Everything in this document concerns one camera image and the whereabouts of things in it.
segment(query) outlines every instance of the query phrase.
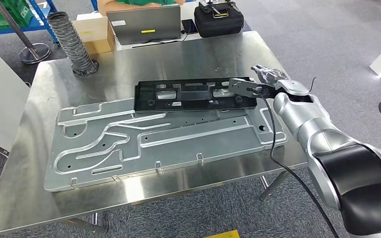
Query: gray carpet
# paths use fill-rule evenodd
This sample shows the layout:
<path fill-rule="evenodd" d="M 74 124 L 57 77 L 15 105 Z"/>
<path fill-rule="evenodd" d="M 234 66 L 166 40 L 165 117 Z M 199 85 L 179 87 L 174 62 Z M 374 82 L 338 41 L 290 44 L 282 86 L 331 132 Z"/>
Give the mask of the gray carpet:
<path fill-rule="evenodd" d="M 88 0 L 55 0 L 72 18 L 92 10 Z M 309 85 L 334 123 L 355 138 L 381 148 L 381 80 L 369 65 L 381 53 L 381 0 L 238 0 L 248 25 L 260 33 L 292 79 Z M 51 45 L 45 31 L 27 33 L 33 42 Z M 35 66 L 22 65 L 3 44 L 22 44 L 13 34 L 0 36 L 0 56 L 25 81 Z M 52 59 L 64 57 L 55 46 Z M 0 170 L 3 159 L 0 158 Z M 310 187 L 306 169 L 297 173 Z M 266 202 L 259 179 L 173 196 L 103 212 L 99 224 L 108 238 L 197 238 L 237 229 L 244 238 L 324 238 L 331 234 L 320 213 L 293 179 Z M 338 212 L 326 209 L 341 237 L 348 237 Z M 5 238 L 97 235 L 49 224 L 3 235 Z"/>

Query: cardboard box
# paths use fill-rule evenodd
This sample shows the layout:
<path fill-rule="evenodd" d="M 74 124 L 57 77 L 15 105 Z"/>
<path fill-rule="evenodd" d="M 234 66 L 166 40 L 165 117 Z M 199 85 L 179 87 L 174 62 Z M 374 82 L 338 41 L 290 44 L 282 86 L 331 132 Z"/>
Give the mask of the cardboard box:
<path fill-rule="evenodd" d="M 113 51 L 115 36 L 106 16 L 72 21 L 88 53 L 98 54 Z"/>

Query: stamped metal plate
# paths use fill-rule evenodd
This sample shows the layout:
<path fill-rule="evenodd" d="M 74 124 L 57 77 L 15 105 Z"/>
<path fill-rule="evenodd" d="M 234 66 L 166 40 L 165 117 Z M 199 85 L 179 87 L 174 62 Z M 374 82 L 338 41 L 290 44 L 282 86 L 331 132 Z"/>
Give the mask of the stamped metal plate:
<path fill-rule="evenodd" d="M 134 99 L 59 112 L 44 187 L 63 191 L 268 149 L 270 116 L 255 109 L 139 113 Z M 277 128 L 277 145 L 287 136 Z"/>

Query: black plastic tray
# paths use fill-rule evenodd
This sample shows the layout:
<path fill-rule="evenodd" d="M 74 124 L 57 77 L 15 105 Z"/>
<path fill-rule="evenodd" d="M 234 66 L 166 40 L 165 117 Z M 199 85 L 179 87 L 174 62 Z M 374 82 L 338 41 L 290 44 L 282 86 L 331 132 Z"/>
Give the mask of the black plastic tray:
<path fill-rule="evenodd" d="M 249 77 L 239 77 L 249 81 Z M 136 112 L 230 110 L 254 108 L 256 98 L 228 92 L 230 78 L 140 81 L 135 86 Z"/>

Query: yellow floor marking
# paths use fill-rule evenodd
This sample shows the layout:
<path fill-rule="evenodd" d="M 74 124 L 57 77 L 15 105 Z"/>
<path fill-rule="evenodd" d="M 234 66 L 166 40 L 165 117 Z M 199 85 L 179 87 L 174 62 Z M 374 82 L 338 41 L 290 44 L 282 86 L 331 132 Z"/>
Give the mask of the yellow floor marking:
<path fill-rule="evenodd" d="M 205 238 L 240 238 L 237 230 L 216 234 Z"/>

